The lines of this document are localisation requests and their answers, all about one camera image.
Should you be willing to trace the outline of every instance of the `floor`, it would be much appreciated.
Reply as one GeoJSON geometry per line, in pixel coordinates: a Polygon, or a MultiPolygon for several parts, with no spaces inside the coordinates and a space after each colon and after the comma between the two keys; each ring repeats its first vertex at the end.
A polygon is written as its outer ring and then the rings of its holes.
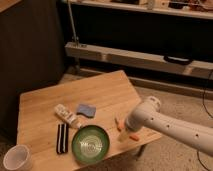
{"type": "MultiPolygon", "coordinates": [[[[65,74],[60,83],[81,79],[80,76],[65,74]]],[[[202,99],[158,91],[144,87],[135,87],[142,99],[154,95],[162,101],[161,112],[185,121],[201,125],[213,126],[211,119],[205,112],[202,99]]],[[[206,100],[208,110],[213,113],[213,100],[206,100]]],[[[11,144],[0,137],[0,170],[4,171],[2,159],[11,144]]],[[[176,140],[163,136],[161,139],[148,144],[140,158],[135,157],[138,149],[115,156],[97,165],[81,171],[205,171],[197,159],[195,149],[176,140]]],[[[213,158],[201,153],[203,164],[213,170],[213,158]]]]}

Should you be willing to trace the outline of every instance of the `green plate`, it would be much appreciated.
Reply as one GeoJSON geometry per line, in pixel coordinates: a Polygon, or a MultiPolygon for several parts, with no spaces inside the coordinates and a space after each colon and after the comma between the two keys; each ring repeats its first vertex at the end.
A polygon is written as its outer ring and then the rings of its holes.
{"type": "Polygon", "coordinates": [[[94,164],[101,161],[109,149],[109,136],[96,125],[79,129],[72,140],[72,152],[82,164],[94,164]]]}

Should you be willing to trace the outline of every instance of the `cup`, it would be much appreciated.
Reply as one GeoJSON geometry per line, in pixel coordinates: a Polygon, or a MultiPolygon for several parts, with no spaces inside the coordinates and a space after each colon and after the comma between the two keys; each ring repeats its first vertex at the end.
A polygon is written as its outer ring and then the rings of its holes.
{"type": "Polygon", "coordinates": [[[8,150],[3,159],[5,169],[10,171],[28,171],[33,162],[30,150],[26,145],[16,145],[8,150]]]}

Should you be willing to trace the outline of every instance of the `orange object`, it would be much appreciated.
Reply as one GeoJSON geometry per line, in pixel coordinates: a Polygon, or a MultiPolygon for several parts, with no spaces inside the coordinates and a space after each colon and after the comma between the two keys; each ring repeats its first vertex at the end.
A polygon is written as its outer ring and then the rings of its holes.
{"type": "MultiPolygon", "coordinates": [[[[124,129],[124,120],[118,121],[118,119],[115,118],[115,123],[116,123],[118,131],[121,132],[121,130],[124,129]]],[[[134,141],[139,141],[140,140],[139,136],[136,133],[131,133],[129,135],[129,138],[134,140],[134,141]]]]}

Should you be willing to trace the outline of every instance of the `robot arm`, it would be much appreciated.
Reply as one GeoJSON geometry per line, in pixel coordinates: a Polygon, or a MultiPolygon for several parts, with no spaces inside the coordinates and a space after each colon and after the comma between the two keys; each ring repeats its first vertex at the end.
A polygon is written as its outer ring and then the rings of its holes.
{"type": "Polygon", "coordinates": [[[165,116],[159,113],[160,106],[160,101],[153,96],[140,103],[125,119],[127,132],[146,126],[213,156],[212,128],[165,116]]]}

